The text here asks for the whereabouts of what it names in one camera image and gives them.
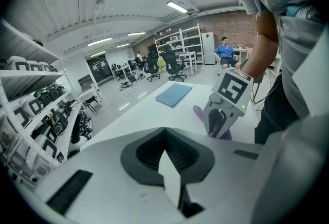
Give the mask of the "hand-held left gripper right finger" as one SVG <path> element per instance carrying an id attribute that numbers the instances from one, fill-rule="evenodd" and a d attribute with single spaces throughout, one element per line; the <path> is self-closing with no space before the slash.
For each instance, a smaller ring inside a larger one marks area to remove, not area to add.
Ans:
<path id="1" fill-rule="evenodd" d="M 178 214 L 207 209 L 233 192 L 264 153 L 260 144 L 242 143 L 164 129 L 164 151 L 180 176 Z"/>

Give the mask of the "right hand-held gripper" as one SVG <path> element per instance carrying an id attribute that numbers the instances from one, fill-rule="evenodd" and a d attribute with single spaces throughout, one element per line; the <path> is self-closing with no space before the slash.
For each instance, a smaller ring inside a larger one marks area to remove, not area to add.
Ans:
<path id="1" fill-rule="evenodd" d="M 254 79 L 233 67 L 223 70 L 204 108 L 204 125 L 208 136 L 231 139 L 230 128 L 246 113 Z"/>

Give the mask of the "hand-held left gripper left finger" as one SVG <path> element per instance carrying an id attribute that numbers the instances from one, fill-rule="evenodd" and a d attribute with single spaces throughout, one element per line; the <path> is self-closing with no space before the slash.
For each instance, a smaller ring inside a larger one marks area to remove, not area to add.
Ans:
<path id="1" fill-rule="evenodd" d="M 161 128 L 146 129 L 90 145 L 52 171 L 35 194 L 77 224 L 177 224 L 185 217 L 162 184 L 144 185 L 157 174 L 130 148 Z"/>

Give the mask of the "purple cloth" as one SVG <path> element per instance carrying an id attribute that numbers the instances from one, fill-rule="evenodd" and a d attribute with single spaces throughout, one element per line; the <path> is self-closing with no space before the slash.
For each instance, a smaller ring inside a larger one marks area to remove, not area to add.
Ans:
<path id="1" fill-rule="evenodd" d="M 197 117 L 203 122 L 204 121 L 204 111 L 197 105 L 193 106 L 193 111 L 197 115 Z M 211 121 L 213 122 L 213 128 L 211 129 L 208 137 L 211 138 L 220 138 L 223 140 L 232 140 L 232 136 L 230 130 L 225 132 L 222 136 L 218 136 L 220 129 L 222 128 L 222 123 L 224 121 L 223 115 L 219 111 L 215 111 L 215 113 L 211 116 Z"/>

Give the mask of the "blue cloth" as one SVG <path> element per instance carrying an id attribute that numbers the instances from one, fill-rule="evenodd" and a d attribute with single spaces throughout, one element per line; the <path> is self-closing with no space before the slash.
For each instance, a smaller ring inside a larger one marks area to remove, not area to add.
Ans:
<path id="1" fill-rule="evenodd" d="M 174 83 L 155 97 L 156 101 L 174 108 L 190 91 L 191 86 Z"/>

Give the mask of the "person's right forearm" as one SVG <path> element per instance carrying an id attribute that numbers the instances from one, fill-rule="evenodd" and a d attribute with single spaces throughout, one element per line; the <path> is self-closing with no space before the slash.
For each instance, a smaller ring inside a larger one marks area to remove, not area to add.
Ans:
<path id="1" fill-rule="evenodd" d="M 252 54 L 241 71 L 258 79 L 275 60 L 278 52 L 278 28 L 273 13 L 263 10 L 256 18 L 257 35 Z"/>

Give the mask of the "black trousers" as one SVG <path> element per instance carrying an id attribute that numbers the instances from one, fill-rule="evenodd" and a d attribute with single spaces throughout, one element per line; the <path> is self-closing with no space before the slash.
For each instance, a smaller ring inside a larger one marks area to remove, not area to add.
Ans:
<path id="1" fill-rule="evenodd" d="M 254 130 L 254 142 L 265 144 L 271 134 L 286 130 L 307 115 L 308 107 L 295 82 L 279 75 L 264 101 L 261 119 Z"/>

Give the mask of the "white table with thin legs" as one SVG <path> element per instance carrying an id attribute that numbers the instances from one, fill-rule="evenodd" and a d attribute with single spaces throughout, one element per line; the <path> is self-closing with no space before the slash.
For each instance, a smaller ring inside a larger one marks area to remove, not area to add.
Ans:
<path id="1" fill-rule="evenodd" d="M 190 67 L 190 73 L 193 76 L 194 72 L 197 72 L 197 60 L 196 60 L 196 53 L 192 52 L 185 52 L 178 55 L 178 63 L 182 65 L 183 63 L 188 63 Z"/>

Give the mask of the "black office chair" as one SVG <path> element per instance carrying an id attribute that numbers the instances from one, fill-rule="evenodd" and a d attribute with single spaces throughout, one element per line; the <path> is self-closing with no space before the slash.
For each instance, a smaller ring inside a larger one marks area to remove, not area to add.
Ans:
<path id="1" fill-rule="evenodd" d="M 111 70 L 112 70 L 113 75 L 116 77 L 117 81 L 125 79 L 124 71 L 120 67 L 118 67 L 116 64 L 111 65 Z"/>
<path id="2" fill-rule="evenodd" d="M 184 82 L 185 81 L 184 78 L 187 77 L 187 75 L 184 73 L 185 65 L 178 64 L 178 62 L 176 60 L 176 54 L 169 45 L 167 45 L 164 48 L 161 56 L 162 56 L 163 60 L 165 61 L 166 71 L 170 75 L 169 81 L 174 81 L 175 79 L 180 79 L 181 82 Z"/>
<path id="3" fill-rule="evenodd" d="M 152 82 L 154 78 L 160 79 L 159 67 L 157 64 L 158 53 L 155 51 L 149 52 L 147 56 L 147 68 L 144 70 L 145 73 L 150 74 L 147 78 L 148 81 Z"/>

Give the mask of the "white open shelving unit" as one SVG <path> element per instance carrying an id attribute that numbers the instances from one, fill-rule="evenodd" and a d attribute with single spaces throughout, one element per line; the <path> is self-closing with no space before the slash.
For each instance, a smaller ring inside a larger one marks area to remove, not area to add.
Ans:
<path id="1" fill-rule="evenodd" d="M 162 32 L 160 37 L 154 39 L 158 53 L 163 53 L 166 46 L 177 52 L 195 52 L 197 64 L 204 65 L 204 48 L 202 41 L 202 34 L 204 28 L 202 25 L 197 25 L 187 28 L 179 29 L 176 32 L 169 32 L 171 28 L 166 30 L 166 35 Z"/>

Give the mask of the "small white table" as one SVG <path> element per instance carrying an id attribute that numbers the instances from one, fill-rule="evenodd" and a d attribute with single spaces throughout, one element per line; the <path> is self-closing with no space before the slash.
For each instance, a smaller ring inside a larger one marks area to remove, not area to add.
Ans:
<path id="1" fill-rule="evenodd" d="M 86 92 L 83 92 L 78 96 L 78 99 L 82 102 L 85 108 L 88 108 L 93 113 L 97 113 L 96 109 L 92 106 L 92 103 L 95 102 L 97 105 L 101 106 L 102 99 L 99 95 L 99 91 L 95 88 L 91 88 Z"/>

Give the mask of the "group of white helmet devices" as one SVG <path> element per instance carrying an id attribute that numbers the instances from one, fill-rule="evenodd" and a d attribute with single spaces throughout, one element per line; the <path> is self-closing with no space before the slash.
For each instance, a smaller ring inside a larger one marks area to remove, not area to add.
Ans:
<path id="1" fill-rule="evenodd" d="M 44 135 L 33 140 L 31 133 L 45 110 L 33 97 L 56 84 L 61 74 L 45 62 L 23 57 L 0 58 L 0 162 L 14 181 L 35 186 L 67 159 L 70 125 L 53 143 Z"/>

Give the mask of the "black double door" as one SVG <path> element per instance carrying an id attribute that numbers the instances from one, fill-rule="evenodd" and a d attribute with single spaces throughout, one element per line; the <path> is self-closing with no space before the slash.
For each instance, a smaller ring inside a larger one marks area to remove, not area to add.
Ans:
<path id="1" fill-rule="evenodd" d="M 86 62 L 98 85 L 114 78 L 105 55 L 93 57 Z"/>

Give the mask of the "grey printed t-shirt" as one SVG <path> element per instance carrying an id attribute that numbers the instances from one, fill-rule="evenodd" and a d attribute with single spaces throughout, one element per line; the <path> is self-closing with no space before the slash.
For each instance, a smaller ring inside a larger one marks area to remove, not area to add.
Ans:
<path id="1" fill-rule="evenodd" d="M 268 10 L 278 18 L 282 82 L 285 95 L 300 118 L 309 114 L 293 74 L 307 58 L 324 29 L 312 0 L 241 0 L 247 14 Z"/>

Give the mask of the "white metal shelving rack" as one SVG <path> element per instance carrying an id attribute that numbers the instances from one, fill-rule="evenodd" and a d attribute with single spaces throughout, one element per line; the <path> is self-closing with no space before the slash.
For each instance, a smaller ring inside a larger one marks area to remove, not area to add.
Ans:
<path id="1" fill-rule="evenodd" d="M 34 189 L 67 160 L 84 106 L 61 58 L 0 19 L 0 163 Z"/>

